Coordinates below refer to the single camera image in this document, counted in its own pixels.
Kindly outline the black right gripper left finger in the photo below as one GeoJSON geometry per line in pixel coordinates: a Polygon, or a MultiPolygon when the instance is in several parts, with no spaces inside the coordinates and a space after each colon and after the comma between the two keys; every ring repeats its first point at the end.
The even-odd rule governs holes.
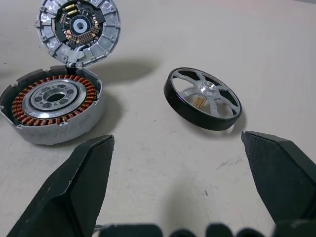
{"type": "Polygon", "coordinates": [[[91,237],[107,189],[114,136],[78,145],[43,183],[9,237],[91,237]]]}

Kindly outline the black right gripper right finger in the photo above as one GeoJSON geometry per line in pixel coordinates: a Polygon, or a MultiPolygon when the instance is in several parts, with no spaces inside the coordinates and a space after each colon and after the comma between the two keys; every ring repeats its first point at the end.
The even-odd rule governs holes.
{"type": "Polygon", "coordinates": [[[316,165],[292,141],[244,131],[257,192],[275,223],[316,218],[316,165]]]}

